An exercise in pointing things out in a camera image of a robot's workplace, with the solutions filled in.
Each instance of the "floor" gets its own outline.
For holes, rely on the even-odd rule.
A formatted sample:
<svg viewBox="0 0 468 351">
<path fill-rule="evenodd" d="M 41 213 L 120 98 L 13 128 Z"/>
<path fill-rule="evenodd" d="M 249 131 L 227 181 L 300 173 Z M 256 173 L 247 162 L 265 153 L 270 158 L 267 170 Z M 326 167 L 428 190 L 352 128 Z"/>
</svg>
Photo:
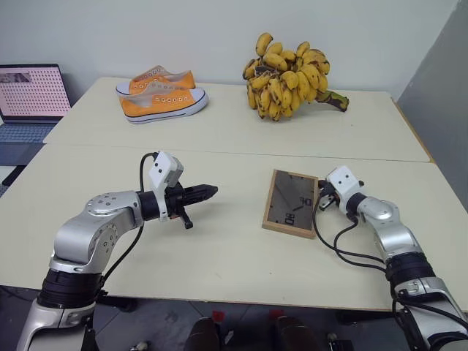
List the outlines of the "floor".
<svg viewBox="0 0 468 351">
<path fill-rule="evenodd" d="M 13 351 L 28 314 L 30 301 L 37 291 L 14 287 L 0 289 L 0 350 Z M 275 317 L 297 317 L 309 326 L 329 350 L 327 333 L 353 341 L 356 351 L 407 351 L 404 335 L 394 320 L 374 320 L 354 325 L 340 325 L 336 310 L 288 306 L 209 303 L 197 301 L 138 300 L 131 313 L 98 305 L 94 314 L 97 343 L 101 351 L 128 351 L 140 341 L 150 341 L 152 351 L 178 351 L 201 317 L 219 321 L 225 350 L 271 350 L 269 330 Z"/>
</svg>

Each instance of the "banana bunch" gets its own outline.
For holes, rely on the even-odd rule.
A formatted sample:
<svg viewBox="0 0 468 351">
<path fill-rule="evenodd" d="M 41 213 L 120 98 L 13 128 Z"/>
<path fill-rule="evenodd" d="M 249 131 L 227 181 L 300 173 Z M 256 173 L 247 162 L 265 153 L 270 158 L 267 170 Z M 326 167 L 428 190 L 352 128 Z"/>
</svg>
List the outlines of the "banana bunch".
<svg viewBox="0 0 468 351">
<path fill-rule="evenodd" d="M 269 116 L 279 121 L 292 117 L 302 102 L 325 102 L 346 111 L 349 100 L 329 91 L 327 74 L 330 62 L 309 42 L 302 42 L 294 52 L 283 50 L 269 33 L 258 37 L 255 51 L 259 58 L 250 60 L 242 72 L 247 80 L 249 106 L 261 119 Z"/>
</svg>

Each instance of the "laptop keyboard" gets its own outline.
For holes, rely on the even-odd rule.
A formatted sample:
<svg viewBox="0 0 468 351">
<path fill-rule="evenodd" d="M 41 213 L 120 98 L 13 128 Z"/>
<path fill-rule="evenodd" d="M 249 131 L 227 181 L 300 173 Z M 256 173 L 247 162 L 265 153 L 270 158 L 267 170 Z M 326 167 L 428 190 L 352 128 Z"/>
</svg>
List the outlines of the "laptop keyboard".
<svg viewBox="0 0 468 351">
<path fill-rule="evenodd" d="M 42 143 L 55 125 L 0 126 L 0 143 Z"/>
</svg>

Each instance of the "red object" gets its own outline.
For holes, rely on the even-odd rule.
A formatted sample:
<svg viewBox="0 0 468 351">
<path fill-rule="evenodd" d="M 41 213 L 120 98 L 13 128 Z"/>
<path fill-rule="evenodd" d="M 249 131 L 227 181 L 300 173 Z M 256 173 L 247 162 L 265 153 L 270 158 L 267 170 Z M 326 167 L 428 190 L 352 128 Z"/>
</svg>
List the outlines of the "red object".
<svg viewBox="0 0 468 351">
<path fill-rule="evenodd" d="M 211 314 L 211 318 L 218 323 L 222 322 L 224 317 L 226 317 L 226 314 L 223 311 L 213 311 Z"/>
<path fill-rule="evenodd" d="M 284 311 L 282 309 L 271 309 L 269 313 L 269 318 L 271 320 L 276 320 L 278 317 L 284 316 Z"/>
</svg>

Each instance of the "shoe on floor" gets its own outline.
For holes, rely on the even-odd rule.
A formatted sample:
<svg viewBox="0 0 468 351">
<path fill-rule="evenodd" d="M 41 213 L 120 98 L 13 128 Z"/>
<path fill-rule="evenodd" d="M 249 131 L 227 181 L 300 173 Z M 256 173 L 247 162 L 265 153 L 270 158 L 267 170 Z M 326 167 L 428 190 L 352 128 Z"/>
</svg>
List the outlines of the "shoe on floor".
<svg viewBox="0 0 468 351">
<path fill-rule="evenodd" d="M 139 94 L 148 87 L 149 83 L 154 81 L 172 83 L 185 89 L 193 89 L 195 87 L 192 71 L 169 73 L 163 66 L 155 66 L 133 78 L 130 82 L 117 84 L 116 90 L 123 95 Z"/>
<path fill-rule="evenodd" d="M 206 106 L 208 95 L 201 88 L 182 89 L 169 83 L 153 82 L 139 94 L 119 95 L 127 120 L 134 124 L 189 116 Z"/>
</svg>

